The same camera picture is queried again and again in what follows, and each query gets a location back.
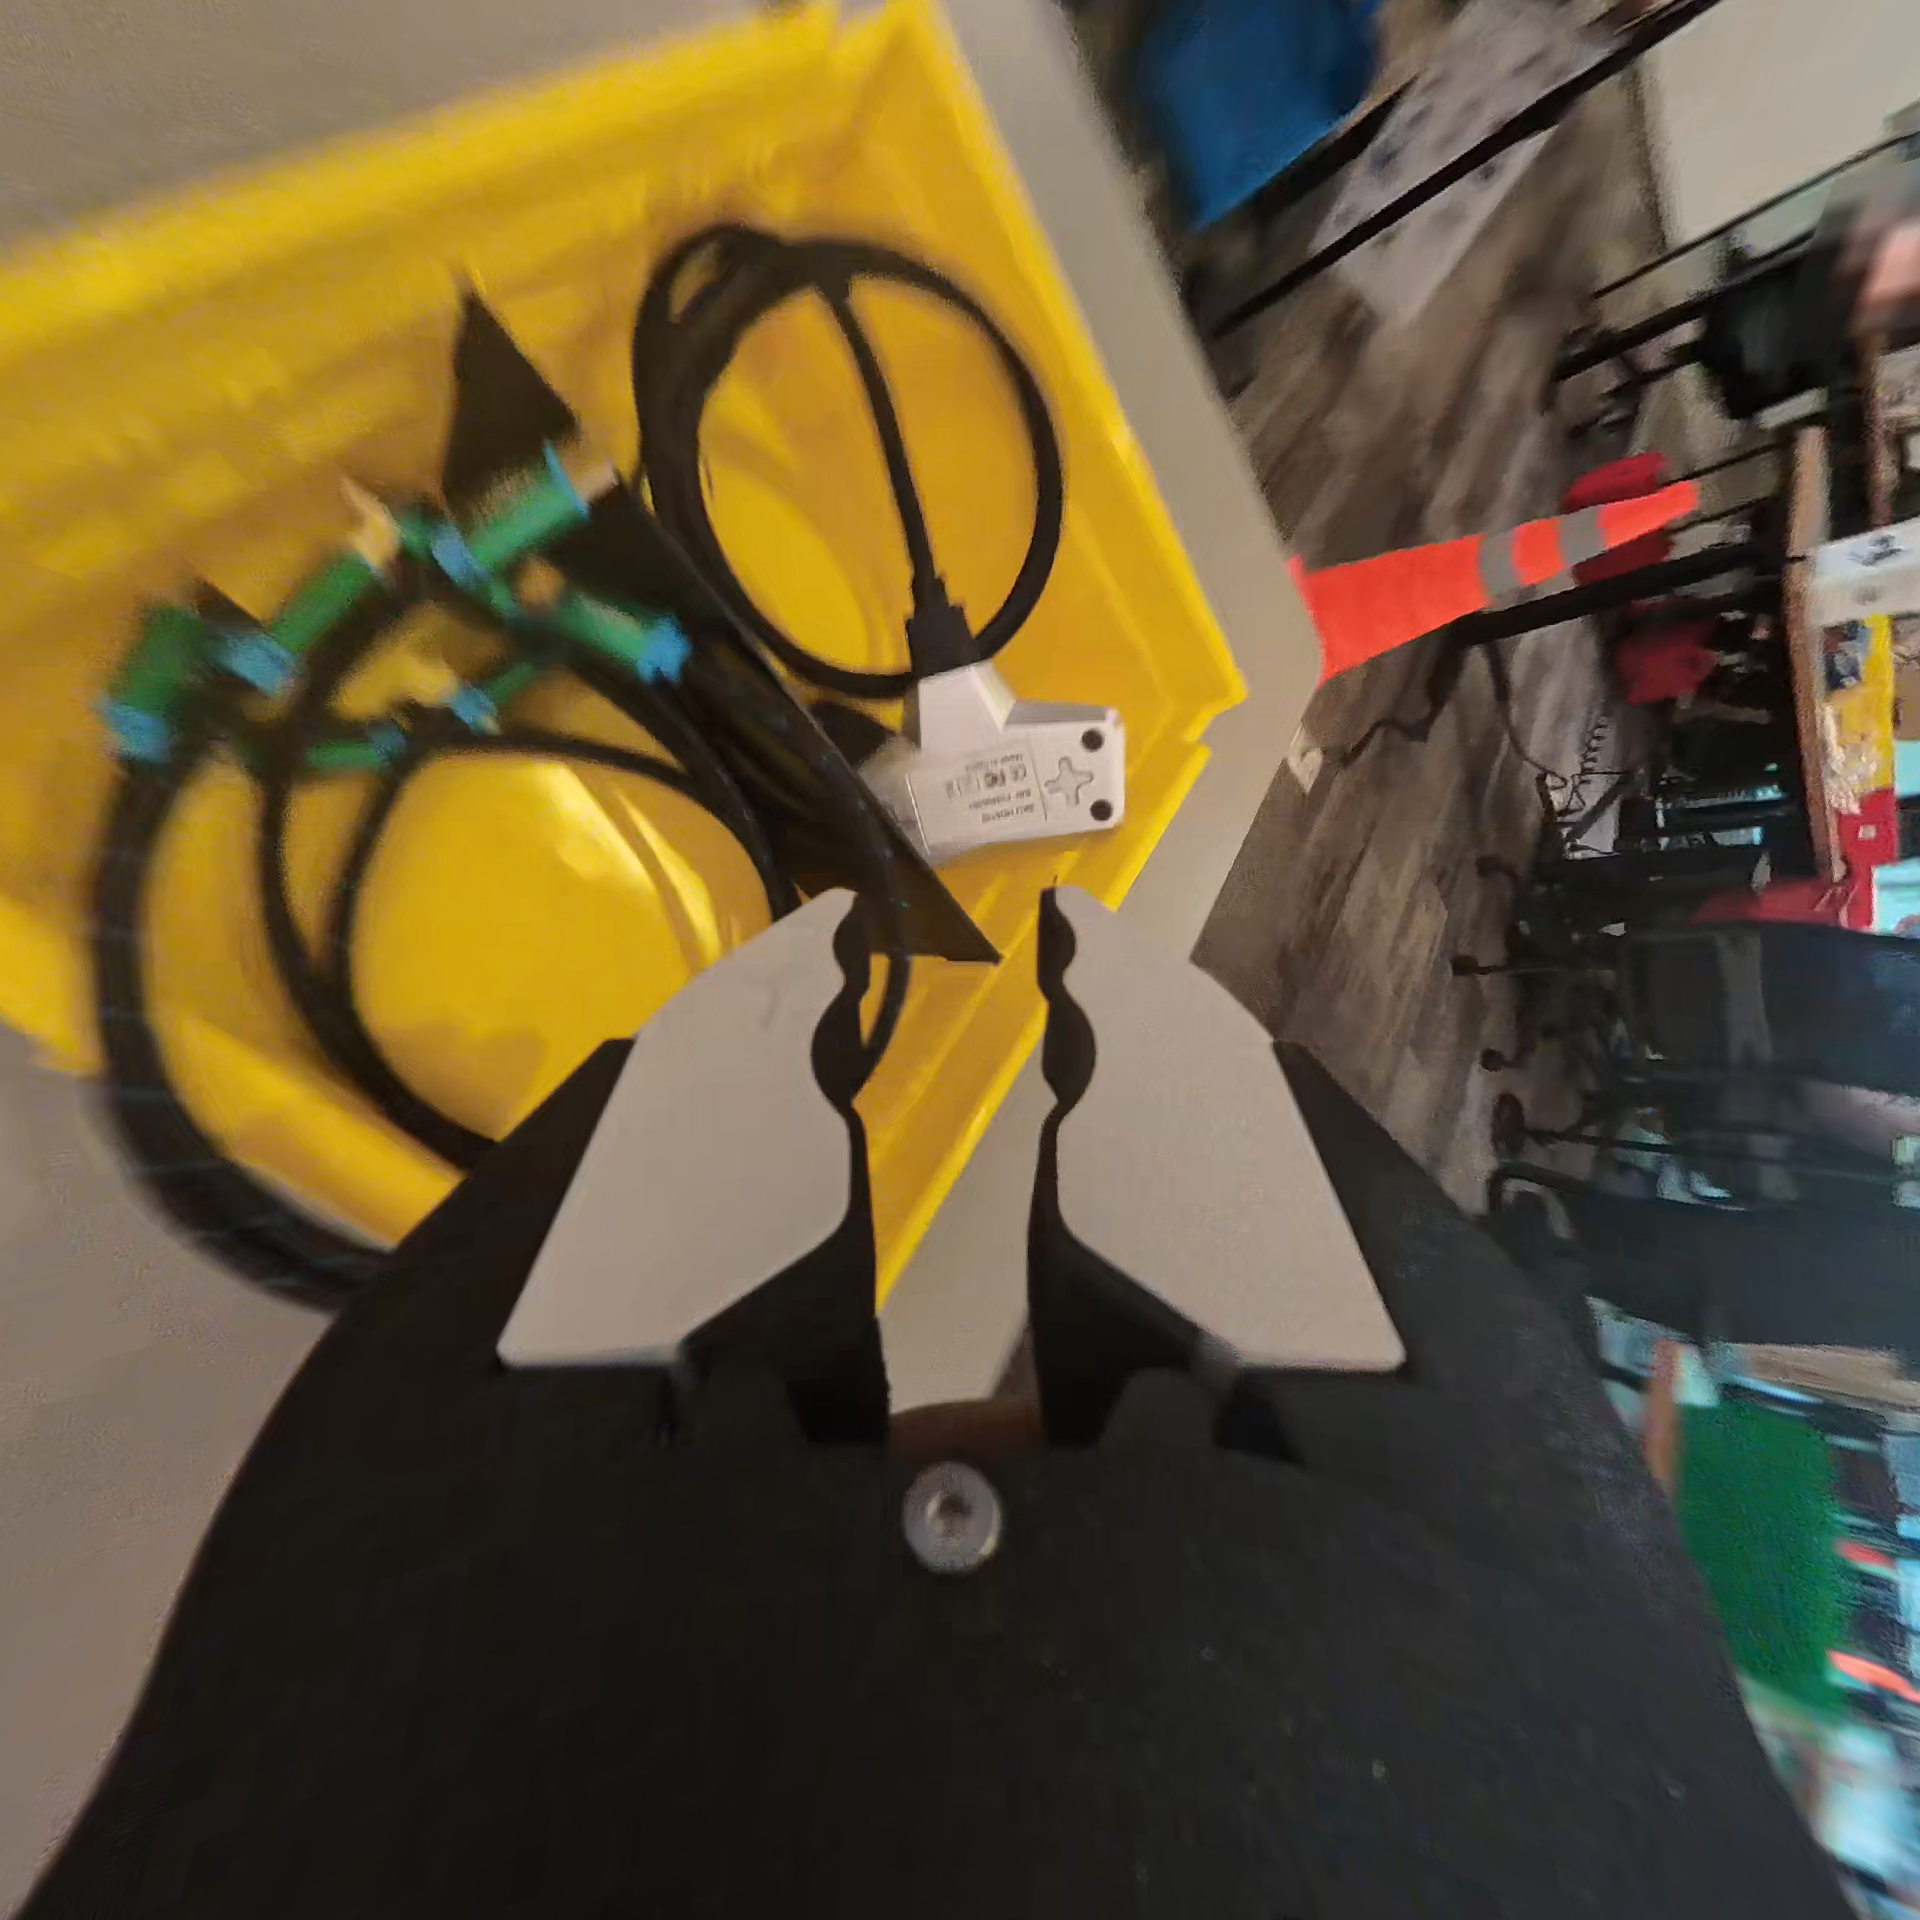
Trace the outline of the yellow plastic bin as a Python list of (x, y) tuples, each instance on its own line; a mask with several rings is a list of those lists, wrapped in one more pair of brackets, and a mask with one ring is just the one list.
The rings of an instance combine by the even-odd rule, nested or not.
[[(103, 1120), (86, 902), (122, 780), (103, 695), (142, 615), (201, 605), (266, 626), (366, 535), (375, 498), (444, 505), (469, 297), (584, 421), (584, 452), (560, 459), (610, 466), (652, 505), (636, 311), (659, 263), (705, 224), (888, 247), (999, 324), (1047, 388), (1070, 518), (1049, 582), (996, 670), (1026, 703), (1124, 719), (1119, 831), (927, 861), (999, 964), (915, 956), (900, 1027), (858, 1090), (886, 1295), (1041, 1039), (1041, 890), (1124, 902), (1210, 761), (1210, 722), (1246, 695), (942, 6), (740, 20), (6, 263), (6, 1027), (86, 1074)], [(893, 388), (946, 590), (982, 625), (1034, 531), (1005, 377), (926, 297), (860, 281), (858, 318)], [(853, 352), (818, 300), (780, 303), (732, 352), (701, 421), (701, 489), (721, 554), (782, 633), (839, 670), (908, 670), (900, 524)], [(444, 709), (508, 661), (502, 642), (426, 593), (336, 692), (336, 719)], [(764, 661), (853, 765), (877, 730), (900, 730), (900, 703), (822, 695)], [(157, 850), (152, 1022), (201, 1127), (386, 1257), (469, 1169), (386, 1124), (276, 985), (249, 738), (283, 695), (249, 672), (232, 709), (243, 733), (201, 761)], [(544, 672), (502, 719), (661, 759), (573, 672)], [(283, 881), (309, 950), (366, 794), (366, 774), (292, 783)], [(348, 991), (416, 1094), (508, 1142), (608, 1035), (769, 925), (755, 869), (676, 791), (449, 749), (404, 780), (386, 823)]]

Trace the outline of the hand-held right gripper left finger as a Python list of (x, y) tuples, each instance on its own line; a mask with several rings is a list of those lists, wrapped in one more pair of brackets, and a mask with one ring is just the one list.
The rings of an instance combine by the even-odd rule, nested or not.
[(636, 1027), (508, 1369), (764, 1369), (813, 1442), (886, 1442), (860, 995), (860, 909), (822, 890)]

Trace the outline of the grey desk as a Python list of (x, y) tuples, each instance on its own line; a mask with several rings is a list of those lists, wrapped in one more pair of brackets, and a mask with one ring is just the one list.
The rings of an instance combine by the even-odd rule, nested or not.
[[(387, 126), (751, 6), (6, 6), (6, 252), (211, 172)], [(1065, 6), (946, 6), (1183, 554), (1246, 672), (1124, 911), (1175, 950), (1290, 738), (1285, 545), (1183, 326)], [(96, 1785), (201, 1531), (318, 1317), (180, 1247), (75, 1081), (6, 1035), (6, 1907)]]

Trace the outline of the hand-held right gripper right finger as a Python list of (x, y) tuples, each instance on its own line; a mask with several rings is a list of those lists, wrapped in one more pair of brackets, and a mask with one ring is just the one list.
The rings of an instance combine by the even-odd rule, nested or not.
[(1047, 1124), (1031, 1359), (1047, 1442), (1104, 1442), (1127, 1379), (1225, 1411), (1267, 1373), (1403, 1373), (1405, 1344), (1274, 1035), (1079, 883), (1041, 897)]

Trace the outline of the green plastic bin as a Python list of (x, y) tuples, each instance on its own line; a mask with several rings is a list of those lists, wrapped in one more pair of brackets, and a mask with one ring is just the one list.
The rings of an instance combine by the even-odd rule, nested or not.
[(1786, 1402), (1681, 1402), (1676, 1517), (1739, 1683), (1837, 1719), (1850, 1624), (1833, 1423)]

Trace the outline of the silver adapter with braided cable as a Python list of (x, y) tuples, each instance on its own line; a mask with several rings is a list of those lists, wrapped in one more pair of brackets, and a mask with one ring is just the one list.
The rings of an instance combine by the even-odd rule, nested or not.
[[(965, 614), (934, 562), (893, 388), (877, 367), (876, 332), (858, 318), (860, 281), (926, 297), (965, 318), (996, 354), (996, 370), (1020, 405), (1034, 475), (1034, 518), (1020, 574), (982, 625)], [(732, 367), (745, 332), (790, 300), (818, 300), (834, 324), (877, 440), (877, 466), (908, 548), (908, 670), (893, 672), (839, 670), (782, 633), (775, 614), (751, 600), (705, 510), (705, 399)], [(877, 738), (858, 749), (858, 774), (893, 831), (926, 850), (926, 861), (942, 869), (966, 850), (1124, 823), (1119, 709), (1026, 703), (996, 670), (1049, 582), (1070, 518), (1070, 475), (1034, 367), (965, 281), (918, 257), (853, 236), (780, 238), (745, 224), (705, 224), (686, 236), (647, 278), (629, 360), (652, 510), (690, 548), (745, 633), (822, 695), (900, 703), (900, 730), (877, 730)]]

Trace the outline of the orange traffic cone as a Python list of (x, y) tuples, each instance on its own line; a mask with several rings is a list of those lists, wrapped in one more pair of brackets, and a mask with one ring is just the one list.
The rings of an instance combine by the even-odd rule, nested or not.
[(1318, 642), (1318, 683), (1492, 614), (1519, 590), (1570, 582), (1576, 565), (1668, 535), (1696, 510), (1696, 495), (1696, 476), (1681, 476), (1499, 535), (1403, 545), (1333, 565), (1290, 562), (1290, 590), (1302, 593)]

